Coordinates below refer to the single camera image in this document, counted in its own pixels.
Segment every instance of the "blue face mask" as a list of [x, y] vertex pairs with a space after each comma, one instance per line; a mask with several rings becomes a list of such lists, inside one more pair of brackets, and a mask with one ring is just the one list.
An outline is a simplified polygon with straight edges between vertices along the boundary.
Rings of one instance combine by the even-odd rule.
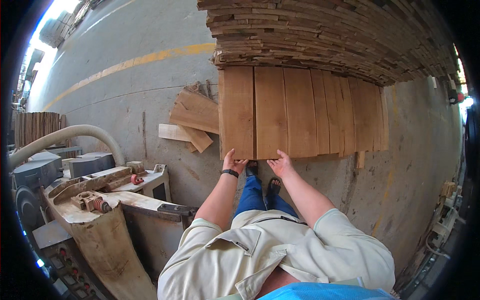
[[278, 288], [258, 300], [391, 300], [382, 289], [330, 283], [298, 282]]

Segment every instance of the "red clamp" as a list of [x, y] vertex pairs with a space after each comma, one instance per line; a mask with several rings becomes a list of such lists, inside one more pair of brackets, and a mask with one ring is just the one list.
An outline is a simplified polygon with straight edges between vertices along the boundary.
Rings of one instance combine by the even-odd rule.
[[133, 174], [132, 177], [130, 178], [130, 181], [131, 181], [134, 185], [137, 185], [137, 184], [142, 183], [144, 180], [143, 180], [143, 179], [137, 179], [137, 174]]

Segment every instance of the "blue jeans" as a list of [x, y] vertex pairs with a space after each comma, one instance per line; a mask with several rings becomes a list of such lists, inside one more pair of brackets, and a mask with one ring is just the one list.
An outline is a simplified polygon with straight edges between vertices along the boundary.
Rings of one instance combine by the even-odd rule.
[[297, 213], [295, 213], [295, 210], [293, 210], [293, 207], [277, 194], [267, 195], [264, 201], [262, 195], [262, 181], [255, 175], [247, 177], [243, 192], [241, 193], [239, 206], [233, 217], [236, 217], [239, 213], [252, 209], [277, 209], [290, 214], [295, 218], [299, 217]]

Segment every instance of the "shirt pocket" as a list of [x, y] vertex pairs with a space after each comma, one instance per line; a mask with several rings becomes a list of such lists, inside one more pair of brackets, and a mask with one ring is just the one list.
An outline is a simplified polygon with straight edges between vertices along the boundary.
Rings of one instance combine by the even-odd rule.
[[233, 245], [239, 247], [245, 252], [245, 255], [252, 256], [253, 251], [257, 247], [260, 238], [260, 231], [256, 229], [235, 228], [230, 229], [217, 235], [213, 240], [209, 241], [205, 248], [210, 248], [218, 240], [226, 240]]

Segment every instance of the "wristwatch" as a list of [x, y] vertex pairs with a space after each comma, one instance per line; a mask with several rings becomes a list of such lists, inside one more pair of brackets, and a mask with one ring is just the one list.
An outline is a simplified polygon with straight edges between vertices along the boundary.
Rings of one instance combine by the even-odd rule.
[[235, 177], [237, 177], [237, 178], [239, 177], [239, 174], [238, 174], [237, 172], [235, 172], [234, 170], [232, 170], [232, 169], [223, 170], [223, 171], [222, 171], [222, 174], [223, 174], [223, 173], [231, 174], [231, 175], [233, 175], [233, 176], [235, 176]]

